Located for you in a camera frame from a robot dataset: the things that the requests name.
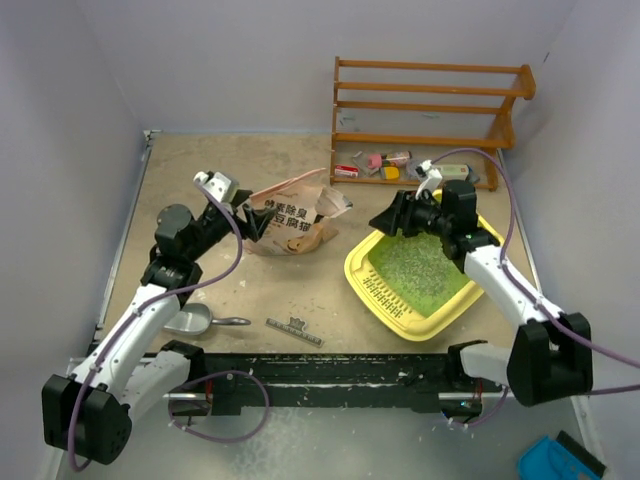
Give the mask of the white bag sealing clip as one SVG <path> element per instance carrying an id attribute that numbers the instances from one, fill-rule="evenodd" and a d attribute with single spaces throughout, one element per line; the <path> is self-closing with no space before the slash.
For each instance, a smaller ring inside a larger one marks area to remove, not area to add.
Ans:
<path id="1" fill-rule="evenodd" d="M 267 318 L 265 325 L 317 348 L 322 347 L 324 344 L 323 339 L 306 331 L 307 323 L 298 317 L 291 316 L 287 323 Z"/>

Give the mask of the pink cat litter bag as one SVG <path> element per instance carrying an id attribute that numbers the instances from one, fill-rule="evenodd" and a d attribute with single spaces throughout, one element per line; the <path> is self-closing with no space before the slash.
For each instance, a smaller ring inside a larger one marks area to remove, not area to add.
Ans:
<path id="1" fill-rule="evenodd" d="M 252 194 L 251 207 L 273 208 L 275 215 L 261 239 L 246 240 L 244 247 L 261 256 L 300 255 L 334 238 L 333 220 L 353 203 L 324 182 L 325 173 L 314 169 Z"/>

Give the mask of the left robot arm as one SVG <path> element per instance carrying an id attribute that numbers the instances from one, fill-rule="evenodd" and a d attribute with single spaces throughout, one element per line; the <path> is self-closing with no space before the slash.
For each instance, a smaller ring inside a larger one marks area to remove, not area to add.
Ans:
<path id="1" fill-rule="evenodd" d="M 70 468 L 112 463 L 124 449 L 134 421 L 165 394 L 194 392 L 214 380 L 202 349 L 179 341 L 166 344 L 141 366 L 151 341 L 174 319 L 191 294 L 206 287 L 199 258 L 227 234 L 237 242 L 259 240 L 276 208 L 247 205 L 250 191 L 228 203 L 211 193 L 199 217 L 182 204 L 157 216 L 155 244 L 141 284 L 116 326 L 71 373 L 51 376 L 42 388 L 44 437 L 68 454 Z"/>

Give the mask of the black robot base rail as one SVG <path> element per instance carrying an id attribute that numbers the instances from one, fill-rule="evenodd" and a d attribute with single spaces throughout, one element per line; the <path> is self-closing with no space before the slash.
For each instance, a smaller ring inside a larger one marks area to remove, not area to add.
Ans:
<path id="1" fill-rule="evenodd" d="M 196 361 L 192 380 L 221 373 L 213 381 L 179 387 L 165 395 L 181 415 L 209 411 L 238 415 L 262 407 L 264 385 L 273 408 L 401 408 L 416 413 L 442 409 L 470 415 L 479 402 L 501 389 L 487 380 L 449 374 L 446 354 L 232 354 L 206 353 Z"/>

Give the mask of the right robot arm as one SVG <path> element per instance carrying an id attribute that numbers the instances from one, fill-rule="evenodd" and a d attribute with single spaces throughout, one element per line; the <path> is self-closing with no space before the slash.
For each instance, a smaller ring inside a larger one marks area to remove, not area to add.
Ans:
<path id="1" fill-rule="evenodd" d="M 400 190 L 370 226 L 394 236 L 430 234 L 457 269 L 475 282 L 515 328 L 510 348 L 485 341 L 450 347 L 446 383 L 467 391 L 480 378 L 511 390 L 523 406 L 587 394 L 593 387 L 588 320 L 568 314 L 541 295 L 512 265 L 506 245 L 479 223 L 475 187 L 465 180 L 443 185 L 434 197 L 424 187 Z"/>

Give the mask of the silver metal scoop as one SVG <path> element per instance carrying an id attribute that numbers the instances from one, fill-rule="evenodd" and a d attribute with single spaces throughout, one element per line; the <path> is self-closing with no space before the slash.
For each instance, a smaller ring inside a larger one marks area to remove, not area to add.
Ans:
<path id="1" fill-rule="evenodd" d="M 251 321 L 241 317 L 218 318 L 212 310 L 202 303 L 186 304 L 163 329 L 170 333 L 198 336 L 211 326 L 249 326 Z"/>

